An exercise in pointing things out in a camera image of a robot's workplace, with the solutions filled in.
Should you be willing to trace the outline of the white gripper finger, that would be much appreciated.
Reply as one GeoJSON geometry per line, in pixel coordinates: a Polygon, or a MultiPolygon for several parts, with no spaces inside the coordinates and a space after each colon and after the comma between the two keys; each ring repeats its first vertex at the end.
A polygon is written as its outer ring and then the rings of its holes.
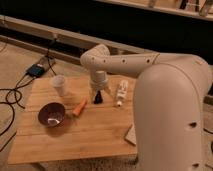
{"type": "Polygon", "coordinates": [[[90,99],[91,99],[91,101],[95,101],[96,95],[97,95],[97,91],[91,89],[90,90],[90,99]]]}
{"type": "Polygon", "coordinates": [[[111,90],[109,87],[105,87],[104,91],[111,97],[111,90]]]}

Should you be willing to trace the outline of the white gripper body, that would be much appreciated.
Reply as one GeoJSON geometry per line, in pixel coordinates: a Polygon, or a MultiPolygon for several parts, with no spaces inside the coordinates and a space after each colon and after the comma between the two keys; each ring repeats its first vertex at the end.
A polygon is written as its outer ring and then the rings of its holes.
{"type": "Polygon", "coordinates": [[[107,73],[105,71],[90,72],[90,86],[93,91],[109,90],[107,73]]]}

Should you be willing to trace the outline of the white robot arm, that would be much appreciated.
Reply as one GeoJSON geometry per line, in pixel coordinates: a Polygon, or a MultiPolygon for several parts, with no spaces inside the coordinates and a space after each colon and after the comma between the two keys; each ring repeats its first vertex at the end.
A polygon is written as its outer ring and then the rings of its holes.
{"type": "Polygon", "coordinates": [[[133,113],[141,171],[204,171],[203,101],[213,84],[210,65],[180,53],[112,55],[97,45],[80,57],[94,73],[136,80],[133,113]]]}

